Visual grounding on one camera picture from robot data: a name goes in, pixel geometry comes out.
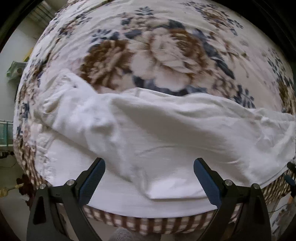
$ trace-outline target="rope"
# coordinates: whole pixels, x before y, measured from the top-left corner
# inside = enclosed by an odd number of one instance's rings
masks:
[[[8,192],[9,192],[10,190],[13,190],[13,189],[19,189],[19,188],[21,188],[23,185],[24,185],[24,184],[22,183],[22,184],[17,184],[17,185],[15,185],[13,188],[2,188],[2,189],[0,189],[0,198],[2,198],[2,197],[7,197],[7,196],[8,196]]]

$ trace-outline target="electrical cable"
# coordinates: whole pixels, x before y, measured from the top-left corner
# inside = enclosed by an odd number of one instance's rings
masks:
[[[13,151],[5,151],[5,152],[0,152],[0,159],[5,159],[7,158],[9,155],[14,155],[14,152]],[[0,168],[12,168],[16,165],[17,163],[17,160],[15,160],[15,163],[10,166],[10,167],[6,167],[6,166],[0,166]]]
[[[17,163],[17,161],[15,161],[15,163],[10,167],[0,166],[0,168],[13,168],[16,165],[16,163]]]
[[[283,208],[284,206],[286,206],[286,205],[288,205],[289,203],[286,203],[285,205],[283,205],[283,206],[281,206],[279,209],[277,209],[277,210],[275,210],[275,211],[272,211],[272,212],[268,212],[268,213],[274,213],[274,212],[276,212],[276,211],[278,211],[278,210],[281,210],[281,208]]]

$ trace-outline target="brown checkered bed skirt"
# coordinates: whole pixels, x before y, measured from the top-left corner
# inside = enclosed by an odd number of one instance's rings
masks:
[[[34,187],[38,188],[40,184],[47,183],[36,171],[34,165],[35,152],[31,146],[25,145],[20,148],[20,141],[14,140],[14,149],[16,158],[20,166],[31,180]],[[262,189],[266,204],[288,193],[289,185],[285,182],[284,176],[290,175],[295,178],[296,175],[290,170],[283,173],[279,178]],[[231,222],[234,222],[239,214],[239,205],[236,206],[232,214]],[[174,234],[174,233],[189,233],[195,230],[204,229],[209,224],[215,211],[210,211],[198,215],[176,218],[136,218],[108,213],[89,206],[84,208],[85,215],[88,218],[93,218],[97,221],[102,221],[105,224],[115,227],[123,227],[129,230],[139,232],[140,234],[160,233],[160,234]]]

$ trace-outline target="metal screw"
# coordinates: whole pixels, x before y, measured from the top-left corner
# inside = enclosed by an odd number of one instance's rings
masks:
[[[67,181],[67,185],[72,186],[74,184],[74,182],[75,181],[73,179],[70,179],[70,180]]]
[[[255,189],[260,189],[260,186],[259,186],[257,183],[254,183],[254,184],[253,184],[253,187],[254,187]]]
[[[232,184],[233,184],[233,182],[231,181],[231,180],[225,180],[225,184],[227,185],[227,186],[231,186]]]
[[[40,189],[44,189],[45,187],[46,187],[46,184],[44,183],[39,186]]]

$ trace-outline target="green railing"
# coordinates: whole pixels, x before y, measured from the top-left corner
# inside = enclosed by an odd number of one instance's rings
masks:
[[[12,128],[13,122],[0,120],[0,147],[11,147],[13,145]]]

